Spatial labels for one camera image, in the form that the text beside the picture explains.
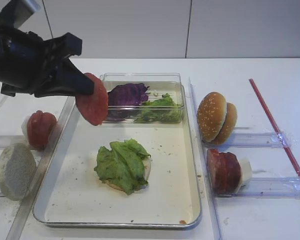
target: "white table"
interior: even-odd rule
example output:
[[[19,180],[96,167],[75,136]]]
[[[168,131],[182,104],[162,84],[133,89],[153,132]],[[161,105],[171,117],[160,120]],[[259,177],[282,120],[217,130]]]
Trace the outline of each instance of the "white table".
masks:
[[[82,72],[103,73],[180,73],[186,91],[189,111],[193,111],[189,93],[189,80],[195,86],[198,105],[209,92],[222,93],[238,110],[238,127],[250,127],[253,132],[273,132],[249,82],[255,80],[263,98],[281,130],[292,140],[292,151],[300,165],[300,59],[73,59]],[[60,113],[64,97],[32,99],[28,111],[46,108]],[[3,126],[9,116],[0,113],[0,133],[21,134],[20,119],[8,130]],[[195,138],[194,121],[190,114],[191,134]],[[194,155],[200,162],[198,145]],[[265,166],[267,177],[295,176],[295,172],[282,149],[261,150],[254,158],[257,167]],[[14,216],[13,203],[0,198],[0,240],[3,239]],[[300,239],[300,200],[296,199],[218,199],[218,212],[226,240]],[[79,239],[213,239],[209,208],[202,199],[203,218],[200,224],[187,231],[162,230],[107,230],[107,229],[52,229],[38,223],[29,215],[22,232],[22,240],[79,240]]]

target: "metal tray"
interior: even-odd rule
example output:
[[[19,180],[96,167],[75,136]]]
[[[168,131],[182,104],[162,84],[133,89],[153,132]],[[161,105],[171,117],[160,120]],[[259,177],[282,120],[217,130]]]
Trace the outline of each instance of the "metal tray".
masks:
[[[201,198],[188,114],[183,112],[180,123],[95,127],[75,107],[36,196],[34,218],[46,226],[64,228],[196,226],[202,217]],[[102,184],[94,167],[101,146],[131,138],[144,146],[152,162],[149,187],[127,196]]]

